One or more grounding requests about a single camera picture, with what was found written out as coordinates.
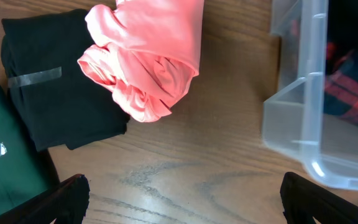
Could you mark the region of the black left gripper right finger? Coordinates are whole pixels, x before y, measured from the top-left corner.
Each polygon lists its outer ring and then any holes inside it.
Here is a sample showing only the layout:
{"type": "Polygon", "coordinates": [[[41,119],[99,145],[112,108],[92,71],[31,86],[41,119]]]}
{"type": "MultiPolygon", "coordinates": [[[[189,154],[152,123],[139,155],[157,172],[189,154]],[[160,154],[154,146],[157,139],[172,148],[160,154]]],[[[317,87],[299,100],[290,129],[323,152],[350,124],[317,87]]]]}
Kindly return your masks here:
{"type": "Polygon", "coordinates": [[[358,206],[294,172],[285,173],[280,196],[288,224],[358,224],[358,206]]]}

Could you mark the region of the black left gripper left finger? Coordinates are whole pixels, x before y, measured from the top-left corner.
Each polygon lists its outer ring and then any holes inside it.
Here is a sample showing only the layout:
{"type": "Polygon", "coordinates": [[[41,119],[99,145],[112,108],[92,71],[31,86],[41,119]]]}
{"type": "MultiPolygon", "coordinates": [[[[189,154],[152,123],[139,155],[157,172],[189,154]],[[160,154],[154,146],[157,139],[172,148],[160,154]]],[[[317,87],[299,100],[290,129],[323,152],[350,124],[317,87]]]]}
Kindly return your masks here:
{"type": "Polygon", "coordinates": [[[90,202],[88,179],[76,174],[0,215],[0,224],[81,224],[90,202]]]}

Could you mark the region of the red black plaid shirt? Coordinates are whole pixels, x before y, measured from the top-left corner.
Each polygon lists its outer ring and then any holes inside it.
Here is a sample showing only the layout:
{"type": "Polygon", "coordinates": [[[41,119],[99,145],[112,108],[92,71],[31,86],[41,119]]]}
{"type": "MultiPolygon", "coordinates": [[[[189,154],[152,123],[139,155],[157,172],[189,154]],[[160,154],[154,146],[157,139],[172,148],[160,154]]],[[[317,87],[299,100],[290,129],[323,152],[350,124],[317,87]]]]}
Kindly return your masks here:
{"type": "Polygon", "coordinates": [[[323,112],[358,126],[358,49],[327,43],[323,112]]]}

